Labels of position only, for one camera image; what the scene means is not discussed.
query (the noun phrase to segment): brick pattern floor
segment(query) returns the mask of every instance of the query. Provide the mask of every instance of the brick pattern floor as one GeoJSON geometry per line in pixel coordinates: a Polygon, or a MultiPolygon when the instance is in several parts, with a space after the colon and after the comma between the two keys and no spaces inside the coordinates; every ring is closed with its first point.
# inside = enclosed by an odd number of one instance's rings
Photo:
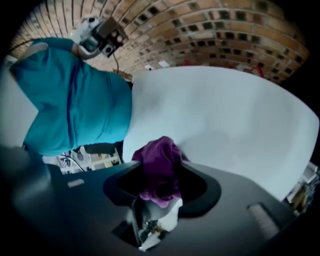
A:
{"type": "MultiPolygon", "coordinates": [[[[265,0],[46,0],[22,23],[12,46],[39,37],[69,38],[83,17],[112,16],[129,37],[115,53],[128,74],[146,65],[160,69],[192,65],[230,68],[260,66],[280,84],[308,58],[304,36],[285,20],[283,10],[265,0]]],[[[29,44],[12,55],[18,57],[29,44]]],[[[116,69],[114,58],[88,61],[100,70],[116,69]]]]}

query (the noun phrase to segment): crumpled purple fabric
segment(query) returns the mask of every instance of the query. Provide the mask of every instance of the crumpled purple fabric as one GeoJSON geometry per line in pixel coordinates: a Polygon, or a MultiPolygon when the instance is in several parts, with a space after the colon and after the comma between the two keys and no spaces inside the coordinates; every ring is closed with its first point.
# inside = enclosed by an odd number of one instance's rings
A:
{"type": "Polygon", "coordinates": [[[182,156],[171,138],[163,136],[150,141],[134,152],[132,160],[143,164],[146,175],[145,189],[140,193],[143,200],[151,200],[166,208],[169,201],[181,198],[174,164],[181,163],[182,156]]]}

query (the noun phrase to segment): wire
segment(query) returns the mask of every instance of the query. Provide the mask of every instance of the wire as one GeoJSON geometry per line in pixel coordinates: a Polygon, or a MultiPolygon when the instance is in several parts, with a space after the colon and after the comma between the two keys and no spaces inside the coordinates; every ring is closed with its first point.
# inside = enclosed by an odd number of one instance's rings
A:
{"type": "Polygon", "coordinates": [[[12,48],[8,51],[7,55],[10,54],[10,53],[11,53],[12,51],[14,51],[15,49],[17,49],[18,47],[23,46],[24,44],[30,43],[30,42],[32,42],[32,41],[34,41],[34,40],[38,40],[38,39],[41,39],[41,38],[33,38],[33,39],[30,39],[30,40],[24,41],[24,42],[22,42],[22,43],[19,43],[18,45],[12,47],[12,48]]]}
{"type": "Polygon", "coordinates": [[[71,156],[68,156],[68,155],[65,155],[65,154],[61,154],[60,156],[63,156],[63,157],[65,157],[65,158],[71,159],[71,160],[81,169],[82,172],[85,172],[85,170],[84,170],[84,169],[77,163],[77,161],[74,160],[71,156]]]}
{"type": "Polygon", "coordinates": [[[117,61],[117,59],[116,59],[115,54],[113,54],[113,57],[114,57],[114,60],[115,60],[115,62],[116,62],[116,74],[118,75],[118,72],[119,72],[119,64],[118,64],[118,61],[117,61]]]}

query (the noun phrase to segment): white table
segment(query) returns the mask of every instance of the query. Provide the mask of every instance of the white table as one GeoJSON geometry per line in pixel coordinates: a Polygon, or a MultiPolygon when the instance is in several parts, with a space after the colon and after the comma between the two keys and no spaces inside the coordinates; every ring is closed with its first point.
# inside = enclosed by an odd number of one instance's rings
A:
{"type": "Polygon", "coordinates": [[[145,72],[133,83],[125,162],[165,135],[191,162],[245,176],[283,200],[311,158],[318,117],[265,79],[234,69],[185,66],[145,72]]]}

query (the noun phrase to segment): teal cloth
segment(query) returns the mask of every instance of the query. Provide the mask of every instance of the teal cloth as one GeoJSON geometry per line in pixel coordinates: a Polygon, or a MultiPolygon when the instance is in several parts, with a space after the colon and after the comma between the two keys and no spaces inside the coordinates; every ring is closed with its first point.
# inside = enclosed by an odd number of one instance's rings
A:
{"type": "Polygon", "coordinates": [[[120,76],[99,71],[71,53],[73,41],[43,38],[48,48],[17,61],[10,70],[39,110],[24,143],[44,156],[82,145],[122,141],[132,95],[120,76]]]}

